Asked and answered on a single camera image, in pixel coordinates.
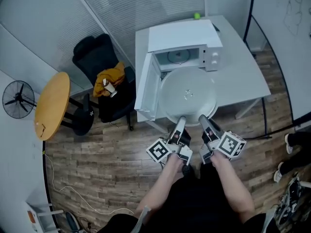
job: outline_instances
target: sneaker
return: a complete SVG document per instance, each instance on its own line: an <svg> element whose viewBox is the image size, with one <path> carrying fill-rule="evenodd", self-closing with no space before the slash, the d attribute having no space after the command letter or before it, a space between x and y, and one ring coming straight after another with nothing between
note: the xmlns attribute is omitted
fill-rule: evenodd
<svg viewBox="0 0 311 233"><path fill-rule="evenodd" d="M191 165L183 165L182 169L181 169L184 177L190 177L190 178L195 178L195 173L194 173L194 169Z"/></svg>
<svg viewBox="0 0 311 233"><path fill-rule="evenodd" d="M274 173L274 176L273 176L273 180L278 183L281 178L282 178L282 174L280 172L280 168L281 168L281 165L283 164L283 162L281 162L280 164L278 164L277 166L277 171Z"/></svg>
<svg viewBox="0 0 311 233"><path fill-rule="evenodd" d="M288 144L288 135L289 134L286 134L285 137L284 137L284 141L286 143L286 152L288 154L291 154L293 152L293 147L291 147L289 144Z"/></svg>

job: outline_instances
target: black office chair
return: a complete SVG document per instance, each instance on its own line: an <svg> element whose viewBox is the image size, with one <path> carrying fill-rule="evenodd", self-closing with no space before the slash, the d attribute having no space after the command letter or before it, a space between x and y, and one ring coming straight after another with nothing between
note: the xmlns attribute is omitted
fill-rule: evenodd
<svg viewBox="0 0 311 233"><path fill-rule="evenodd" d="M97 38L88 36L81 40L73 50L73 63L87 76L94 86L97 74L109 68L114 68L119 62L113 50L112 42L107 34ZM136 99L135 73L131 67L124 69L126 79L116 87L114 97L100 96L98 104L90 105L99 109L102 122L115 121L126 116L129 130L133 130L130 112L133 111Z"/></svg>

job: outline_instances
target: open microwave door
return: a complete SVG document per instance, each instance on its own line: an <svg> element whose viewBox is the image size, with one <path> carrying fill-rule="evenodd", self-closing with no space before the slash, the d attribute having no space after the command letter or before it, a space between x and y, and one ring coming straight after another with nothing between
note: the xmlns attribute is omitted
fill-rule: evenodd
<svg viewBox="0 0 311 233"><path fill-rule="evenodd" d="M156 57L147 53L138 85L135 110L154 121L158 104L161 71Z"/></svg>

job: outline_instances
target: white table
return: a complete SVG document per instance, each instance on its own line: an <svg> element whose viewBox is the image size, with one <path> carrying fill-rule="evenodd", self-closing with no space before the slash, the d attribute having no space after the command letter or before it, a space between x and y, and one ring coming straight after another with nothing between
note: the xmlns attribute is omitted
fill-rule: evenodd
<svg viewBox="0 0 311 233"><path fill-rule="evenodd" d="M270 90L252 54L223 16L208 17L219 29L223 44L222 68L208 72L215 81L218 107L249 101L249 104L236 114L241 118L261 98L270 95ZM138 89L142 67L148 50L149 29L136 32L136 92ZM165 118L160 107L157 107L156 119ZM146 122L163 133L168 130L157 123L149 121L137 112L138 122Z"/></svg>

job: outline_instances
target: glass turntable plate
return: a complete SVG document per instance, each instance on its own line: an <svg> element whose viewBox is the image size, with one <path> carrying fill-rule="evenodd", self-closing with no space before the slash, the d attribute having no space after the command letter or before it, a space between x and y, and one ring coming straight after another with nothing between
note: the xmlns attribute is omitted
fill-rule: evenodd
<svg viewBox="0 0 311 233"><path fill-rule="evenodd" d="M214 82L199 68L175 69L161 83L159 106L172 122L185 116L186 126L197 126L200 115L209 117L217 110Z"/></svg>
<svg viewBox="0 0 311 233"><path fill-rule="evenodd" d="M190 51L188 49L171 51L167 53L167 59L174 64L182 64L190 59Z"/></svg>

